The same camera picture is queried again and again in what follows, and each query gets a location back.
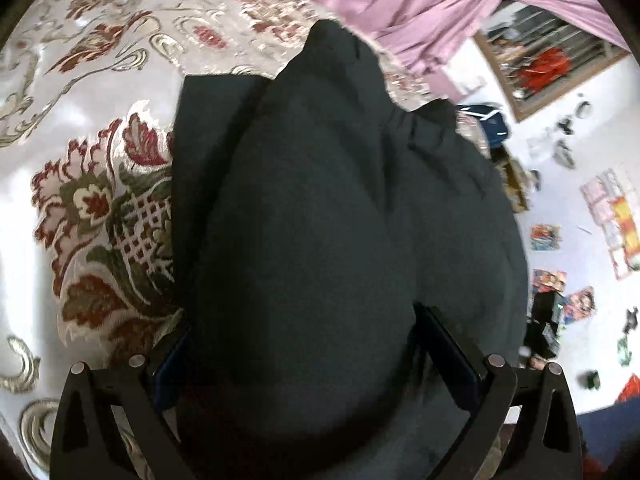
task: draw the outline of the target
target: red cloth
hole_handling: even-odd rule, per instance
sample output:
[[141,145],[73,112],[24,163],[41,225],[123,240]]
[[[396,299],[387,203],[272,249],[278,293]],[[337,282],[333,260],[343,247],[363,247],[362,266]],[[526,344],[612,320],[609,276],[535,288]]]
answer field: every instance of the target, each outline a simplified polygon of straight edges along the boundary
[[631,378],[620,392],[616,403],[625,402],[625,400],[640,397],[640,378],[636,374],[631,374]]
[[540,92],[545,86],[571,70],[569,58],[558,47],[545,50],[529,66],[518,70],[523,88]]

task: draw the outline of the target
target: wall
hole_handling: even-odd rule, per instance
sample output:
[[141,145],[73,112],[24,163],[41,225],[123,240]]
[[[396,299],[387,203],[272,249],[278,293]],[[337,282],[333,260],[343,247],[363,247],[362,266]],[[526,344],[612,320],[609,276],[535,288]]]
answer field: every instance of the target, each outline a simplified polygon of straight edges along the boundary
[[[640,306],[640,272],[620,282],[616,280],[604,234],[594,224],[579,190],[595,175],[623,164],[640,191],[640,102],[594,127],[590,136],[577,138],[573,144],[577,168],[567,170],[553,160],[541,163],[538,169],[542,172],[542,190],[532,196],[531,211],[516,215],[516,220],[526,244],[530,270],[565,270],[568,294],[594,286],[596,316],[567,327],[558,356],[576,411],[581,413],[612,404],[631,373],[640,375],[640,329],[629,338],[634,354],[631,365],[621,367],[616,355],[625,311]],[[542,253],[529,249],[529,230],[537,223],[562,227],[561,250]],[[586,390],[578,382],[578,376],[590,369],[600,373],[599,391]]]
[[[583,100],[578,94],[583,94],[584,99],[593,104],[593,113],[588,119],[574,121],[575,137],[596,131],[625,108],[640,102],[640,67],[632,56],[617,62],[521,123],[515,122],[498,79],[473,39],[466,40],[444,72],[463,94],[467,93],[466,89],[484,83],[479,91],[462,102],[501,104],[511,129],[507,146],[526,166],[538,163],[529,156],[527,139],[543,135],[546,127],[554,126],[560,119],[573,114],[577,104]],[[556,134],[558,138],[562,136],[560,132]]]

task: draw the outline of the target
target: pink curtain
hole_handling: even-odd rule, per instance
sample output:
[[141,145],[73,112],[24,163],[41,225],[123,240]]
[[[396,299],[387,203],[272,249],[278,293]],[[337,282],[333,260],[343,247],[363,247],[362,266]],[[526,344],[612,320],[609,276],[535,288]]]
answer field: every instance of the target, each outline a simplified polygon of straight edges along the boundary
[[[315,0],[369,34],[412,72],[436,73],[503,0]],[[514,0],[628,50],[597,0]]]

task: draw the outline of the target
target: silver screw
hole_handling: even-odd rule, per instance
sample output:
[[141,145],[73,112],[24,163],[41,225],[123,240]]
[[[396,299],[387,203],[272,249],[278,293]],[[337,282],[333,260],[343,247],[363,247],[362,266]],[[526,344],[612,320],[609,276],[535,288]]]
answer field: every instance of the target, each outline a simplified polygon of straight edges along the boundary
[[562,367],[558,363],[549,363],[549,371],[553,375],[560,375],[562,373]]
[[491,354],[489,356],[489,364],[496,368],[502,368],[504,366],[504,358],[498,354]]
[[145,363],[145,357],[142,354],[136,354],[129,358],[129,366],[131,368],[140,368]]
[[84,363],[81,363],[80,361],[78,361],[76,364],[74,364],[71,367],[71,373],[73,375],[81,374],[83,371],[84,371]]

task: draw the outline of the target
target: black garment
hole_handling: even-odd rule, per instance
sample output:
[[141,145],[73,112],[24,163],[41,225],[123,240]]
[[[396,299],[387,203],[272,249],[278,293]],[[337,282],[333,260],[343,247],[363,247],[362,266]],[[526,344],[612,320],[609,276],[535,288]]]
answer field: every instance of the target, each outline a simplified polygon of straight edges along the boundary
[[448,102],[393,104],[334,22],[274,81],[185,79],[173,245],[198,385],[178,428],[205,478],[423,479],[466,413],[418,358],[414,300],[515,359],[522,244],[454,129]]

